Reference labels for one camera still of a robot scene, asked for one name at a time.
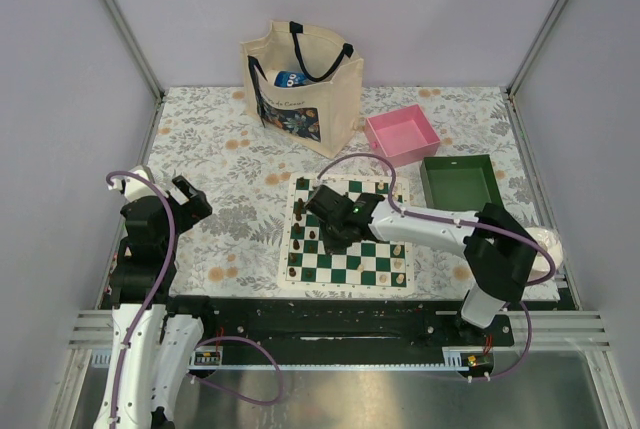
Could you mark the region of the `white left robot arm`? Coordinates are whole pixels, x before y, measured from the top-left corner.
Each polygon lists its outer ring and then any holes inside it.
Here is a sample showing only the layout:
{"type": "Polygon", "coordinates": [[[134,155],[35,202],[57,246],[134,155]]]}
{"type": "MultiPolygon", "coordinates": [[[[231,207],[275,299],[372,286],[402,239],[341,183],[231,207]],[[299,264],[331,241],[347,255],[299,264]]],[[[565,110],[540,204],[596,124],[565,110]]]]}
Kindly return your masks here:
{"type": "Polygon", "coordinates": [[[169,289],[180,235],[212,214],[204,192],[177,176],[161,188],[139,165],[107,175],[126,200],[124,235],[111,272],[112,348],[97,428],[171,428],[182,378],[195,344],[216,335],[215,317],[179,310],[169,289]]]}

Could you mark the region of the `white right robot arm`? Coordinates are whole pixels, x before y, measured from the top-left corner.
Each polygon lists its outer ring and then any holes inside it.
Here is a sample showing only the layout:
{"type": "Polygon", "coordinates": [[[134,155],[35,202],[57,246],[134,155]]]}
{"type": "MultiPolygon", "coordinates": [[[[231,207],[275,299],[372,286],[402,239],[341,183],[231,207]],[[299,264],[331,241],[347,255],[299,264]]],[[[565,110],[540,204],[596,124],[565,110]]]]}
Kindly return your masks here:
{"type": "Polygon", "coordinates": [[[466,260],[474,285],[464,298],[455,332],[475,345],[491,331],[495,315],[521,301],[538,255],[553,258],[504,208],[487,203],[478,212],[402,206],[392,196],[363,193],[352,200],[325,184],[313,190],[305,210],[320,224],[328,252],[356,242],[402,242],[445,251],[466,260]]]}

